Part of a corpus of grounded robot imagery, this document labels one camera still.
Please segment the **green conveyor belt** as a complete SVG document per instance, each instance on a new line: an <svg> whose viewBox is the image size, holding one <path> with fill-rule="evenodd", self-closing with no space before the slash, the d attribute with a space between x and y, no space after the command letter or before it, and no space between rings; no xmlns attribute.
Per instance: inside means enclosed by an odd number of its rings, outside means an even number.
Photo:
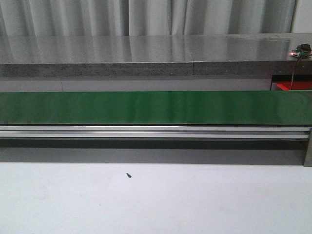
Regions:
<svg viewBox="0 0 312 234"><path fill-rule="evenodd" d="M311 125L311 91L8 92L1 124Z"/></svg>

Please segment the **grey stone counter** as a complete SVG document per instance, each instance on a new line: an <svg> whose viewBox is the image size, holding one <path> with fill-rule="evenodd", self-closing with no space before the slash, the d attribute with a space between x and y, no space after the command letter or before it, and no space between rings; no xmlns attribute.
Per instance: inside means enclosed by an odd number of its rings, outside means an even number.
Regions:
<svg viewBox="0 0 312 234"><path fill-rule="evenodd" d="M310 33L16 36L0 39L2 77L308 75L290 51Z"/></svg>

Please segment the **grey curtain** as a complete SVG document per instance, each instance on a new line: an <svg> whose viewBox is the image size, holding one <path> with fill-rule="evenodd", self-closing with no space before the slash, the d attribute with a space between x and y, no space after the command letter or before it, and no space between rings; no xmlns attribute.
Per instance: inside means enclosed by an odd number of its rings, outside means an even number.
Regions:
<svg viewBox="0 0 312 234"><path fill-rule="evenodd" d="M2 36L288 33L294 0L3 0Z"/></svg>

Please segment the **circuit board with red LED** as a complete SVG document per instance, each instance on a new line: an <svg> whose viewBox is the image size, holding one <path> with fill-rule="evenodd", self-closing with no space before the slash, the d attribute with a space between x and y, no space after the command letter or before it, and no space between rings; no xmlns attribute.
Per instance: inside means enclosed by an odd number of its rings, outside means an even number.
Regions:
<svg viewBox="0 0 312 234"><path fill-rule="evenodd" d="M298 45L295 50L290 52L290 55L295 58L309 58L312 56L312 49L308 43Z"/></svg>

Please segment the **aluminium conveyor frame rail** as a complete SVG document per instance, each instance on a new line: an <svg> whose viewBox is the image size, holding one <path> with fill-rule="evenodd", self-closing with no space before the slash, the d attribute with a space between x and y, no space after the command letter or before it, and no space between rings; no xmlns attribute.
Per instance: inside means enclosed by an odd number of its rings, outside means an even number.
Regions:
<svg viewBox="0 0 312 234"><path fill-rule="evenodd" d="M312 164L310 126L3 125L2 162Z"/></svg>

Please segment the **red plastic tray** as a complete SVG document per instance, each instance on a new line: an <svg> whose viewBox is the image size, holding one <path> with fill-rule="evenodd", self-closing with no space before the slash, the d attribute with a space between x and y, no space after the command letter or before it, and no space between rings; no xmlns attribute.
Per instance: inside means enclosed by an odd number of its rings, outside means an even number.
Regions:
<svg viewBox="0 0 312 234"><path fill-rule="evenodd" d="M291 84L290 82L279 82L277 87L280 90L288 91L288 90L311 90L312 82L311 81L299 81Z"/></svg>

